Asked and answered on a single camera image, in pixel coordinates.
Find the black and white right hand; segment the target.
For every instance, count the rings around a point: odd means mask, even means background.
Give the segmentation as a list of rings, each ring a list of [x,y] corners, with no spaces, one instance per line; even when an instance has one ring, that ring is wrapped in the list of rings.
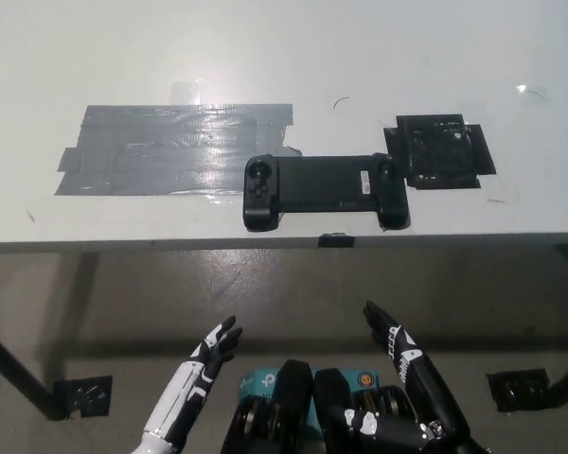
[[[416,418],[407,420],[368,410],[337,410],[345,428],[375,448],[402,453],[455,451],[470,435],[450,389],[403,325],[368,301],[364,315],[373,338],[386,350],[404,385]]]

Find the white and black left hand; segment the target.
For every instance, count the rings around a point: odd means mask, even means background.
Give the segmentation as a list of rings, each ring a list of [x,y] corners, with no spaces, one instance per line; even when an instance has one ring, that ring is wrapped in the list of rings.
[[[213,328],[182,362],[143,428],[136,453],[180,453],[223,364],[242,333],[231,316]]]

